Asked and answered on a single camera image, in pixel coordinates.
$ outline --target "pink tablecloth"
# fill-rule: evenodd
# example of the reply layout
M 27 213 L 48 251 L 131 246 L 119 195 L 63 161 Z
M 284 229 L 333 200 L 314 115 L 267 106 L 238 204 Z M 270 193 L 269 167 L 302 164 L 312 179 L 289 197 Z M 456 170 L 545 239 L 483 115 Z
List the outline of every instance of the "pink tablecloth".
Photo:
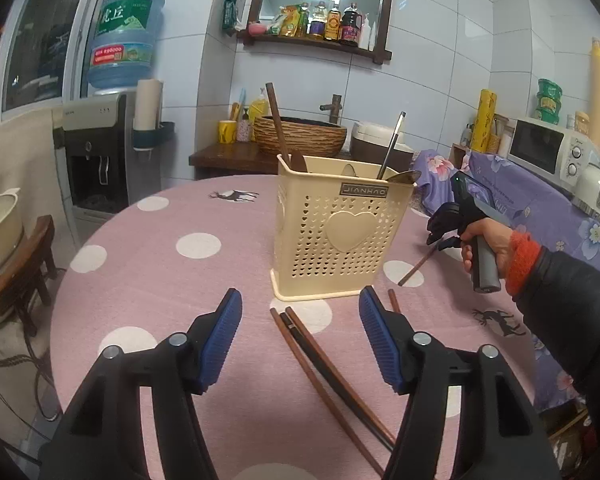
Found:
M 378 476 L 323 405 L 273 320 L 275 176 L 231 176 L 166 190 L 105 224 L 81 249 L 60 287 L 52 319 L 51 358 L 63 407 L 99 349 L 118 343 L 148 348 L 185 331 L 214 310 L 227 288 L 242 293 L 244 315 L 218 383 L 194 403 L 221 480 L 368 480 Z M 437 253 L 402 288 L 405 263 L 426 250 L 427 219 L 408 210 L 374 282 L 389 306 L 393 287 L 416 330 L 453 348 L 499 347 L 532 395 L 534 355 L 522 316 L 503 292 L 472 291 L 458 250 Z M 334 364 L 397 433 L 406 396 L 382 381 L 358 316 L 358 298 L 298 305 Z M 142 425 L 152 478 L 163 478 L 142 391 Z M 450 395 L 438 478 L 448 478 L 458 431 L 459 396 Z M 389 453 L 352 416 L 381 465 Z

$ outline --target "cream plastic basket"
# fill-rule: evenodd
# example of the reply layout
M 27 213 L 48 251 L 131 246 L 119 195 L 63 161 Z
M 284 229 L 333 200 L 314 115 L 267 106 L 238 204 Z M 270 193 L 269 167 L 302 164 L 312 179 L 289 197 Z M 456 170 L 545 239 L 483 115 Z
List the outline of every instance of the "cream plastic basket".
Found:
M 353 296 L 373 282 L 416 185 L 376 180 L 377 164 L 304 160 L 309 173 L 278 156 L 274 293 L 283 301 Z M 346 164 L 357 177 L 342 176 Z

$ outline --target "wicker basin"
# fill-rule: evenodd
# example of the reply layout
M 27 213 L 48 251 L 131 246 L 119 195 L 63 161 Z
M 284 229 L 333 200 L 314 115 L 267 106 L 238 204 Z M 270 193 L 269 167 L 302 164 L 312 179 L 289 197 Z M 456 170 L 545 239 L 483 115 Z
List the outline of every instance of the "wicker basin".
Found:
M 344 126 L 295 117 L 280 118 L 287 148 L 298 149 L 303 155 L 335 156 L 340 153 L 347 138 Z M 253 133 L 263 152 L 280 153 L 276 127 L 271 116 L 257 118 L 253 123 Z

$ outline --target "blue water bottle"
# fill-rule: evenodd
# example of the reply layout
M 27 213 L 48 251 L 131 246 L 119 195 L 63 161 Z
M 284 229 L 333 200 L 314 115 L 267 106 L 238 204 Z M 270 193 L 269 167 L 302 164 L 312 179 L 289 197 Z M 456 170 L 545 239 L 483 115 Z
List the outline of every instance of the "blue water bottle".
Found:
M 91 42 L 94 88 L 135 86 L 151 74 L 164 0 L 104 0 Z

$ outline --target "blue gripper pad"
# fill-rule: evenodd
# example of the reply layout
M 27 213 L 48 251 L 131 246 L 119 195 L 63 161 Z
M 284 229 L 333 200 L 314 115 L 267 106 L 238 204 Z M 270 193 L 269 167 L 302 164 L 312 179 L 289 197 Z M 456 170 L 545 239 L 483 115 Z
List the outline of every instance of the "blue gripper pad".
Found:
M 390 384 L 396 392 L 404 390 L 406 382 L 400 370 L 400 352 L 382 316 L 389 313 L 371 286 L 360 291 L 358 309 L 384 382 Z
M 200 374 L 198 381 L 203 391 L 216 384 L 224 359 L 226 358 L 235 332 L 242 319 L 242 296 L 234 288 L 230 288 L 222 298 L 216 311 L 206 316 L 217 316 L 216 324 L 211 330 L 202 352 L 200 352 Z

